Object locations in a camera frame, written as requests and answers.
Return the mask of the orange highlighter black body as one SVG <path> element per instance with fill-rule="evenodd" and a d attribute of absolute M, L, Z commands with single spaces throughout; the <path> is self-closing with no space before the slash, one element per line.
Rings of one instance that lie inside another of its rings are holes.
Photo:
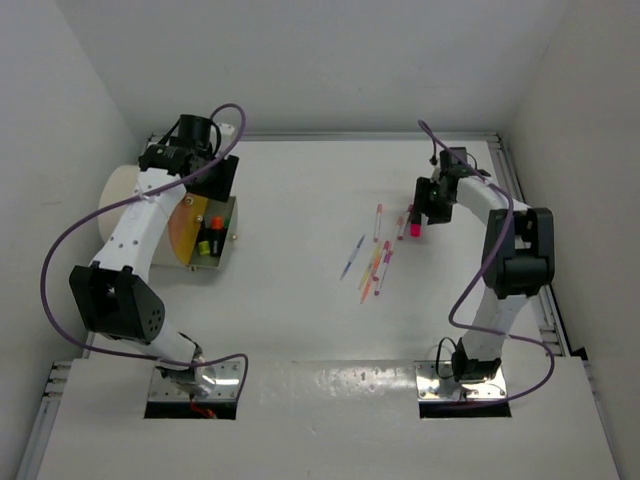
<path fill-rule="evenodd" d="M 220 234 L 224 231 L 225 219 L 222 216 L 214 216 L 210 223 L 209 231 L 212 234 Z"/>

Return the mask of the cylindrical beige drawer container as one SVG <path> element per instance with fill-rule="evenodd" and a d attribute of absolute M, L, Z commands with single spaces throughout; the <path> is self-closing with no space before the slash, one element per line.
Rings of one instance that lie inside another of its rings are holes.
<path fill-rule="evenodd" d="M 137 166 L 118 167 L 103 188 L 99 207 L 130 197 L 143 191 L 138 186 Z M 225 243 L 237 238 L 237 198 L 226 201 L 208 199 L 185 193 L 168 218 L 159 244 L 151 257 L 151 265 L 196 269 L 221 269 L 230 256 L 232 245 Z M 125 207 L 119 207 L 98 218 L 101 238 L 108 240 Z"/>

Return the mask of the yellow highlighter black body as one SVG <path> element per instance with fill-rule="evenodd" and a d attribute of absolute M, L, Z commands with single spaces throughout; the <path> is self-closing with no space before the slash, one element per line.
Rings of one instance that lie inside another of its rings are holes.
<path fill-rule="evenodd" d="M 210 256 L 211 255 L 211 246 L 210 242 L 207 240 L 201 241 L 198 243 L 198 252 L 200 256 Z"/>

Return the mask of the purple highlighter black body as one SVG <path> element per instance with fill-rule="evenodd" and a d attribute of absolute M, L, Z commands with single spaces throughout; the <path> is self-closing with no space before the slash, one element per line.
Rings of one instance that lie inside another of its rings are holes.
<path fill-rule="evenodd" d="M 219 237 L 212 237 L 209 242 L 211 246 L 211 256 L 219 257 L 221 255 L 223 242 Z"/>

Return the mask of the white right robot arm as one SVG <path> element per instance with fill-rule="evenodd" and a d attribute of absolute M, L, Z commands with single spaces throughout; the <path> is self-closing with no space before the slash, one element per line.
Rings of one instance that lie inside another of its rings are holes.
<path fill-rule="evenodd" d="M 474 282 L 484 292 L 473 322 L 455 342 L 453 379 L 479 382 L 495 376 L 502 347 L 528 299 L 549 285 L 555 275 L 554 219 L 547 208 L 519 202 L 469 165 L 465 148 L 442 150 L 431 158 L 431 177 L 416 180 L 410 233 L 421 234 L 422 221 L 447 224 L 453 207 L 468 209 L 485 226 L 479 273 Z"/>

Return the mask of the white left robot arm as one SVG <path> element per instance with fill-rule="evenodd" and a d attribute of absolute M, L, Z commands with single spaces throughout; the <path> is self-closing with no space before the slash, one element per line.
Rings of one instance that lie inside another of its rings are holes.
<path fill-rule="evenodd" d="M 233 202 L 239 159 L 222 152 L 232 133 L 211 118 L 183 114 L 147 144 L 130 197 L 116 204 L 120 216 L 104 246 L 69 277 L 87 330 L 137 348 L 182 389 L 204 386 L 202 349 L 169 323 L 149 274 L 160 246 L 181 265 L 190 263 L 201 243 L 210 246 L 209 259 L 221 256 L 230 218 L 208 218 L 206 210 Z"/>

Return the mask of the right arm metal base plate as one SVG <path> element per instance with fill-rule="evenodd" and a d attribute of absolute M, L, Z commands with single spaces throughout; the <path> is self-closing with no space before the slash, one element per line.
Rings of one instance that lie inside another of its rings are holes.
<path fill-rule="evenodd" d="M 501 368 L 493 378 L 456 381 L 450 361 L 419 361 L 415 363 L 415 377 L 421 404 L 489 402 L 507 397 Z"/>

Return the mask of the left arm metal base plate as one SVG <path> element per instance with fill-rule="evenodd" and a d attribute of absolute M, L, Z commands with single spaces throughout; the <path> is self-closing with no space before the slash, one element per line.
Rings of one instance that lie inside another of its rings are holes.
<path fill-rule="evenodd" d="M 240 363 L 236 361 L 171 370 L 156 367 L 152 373 L 148 400 L 151 402 L 234 401 L 240 387 Z"/>

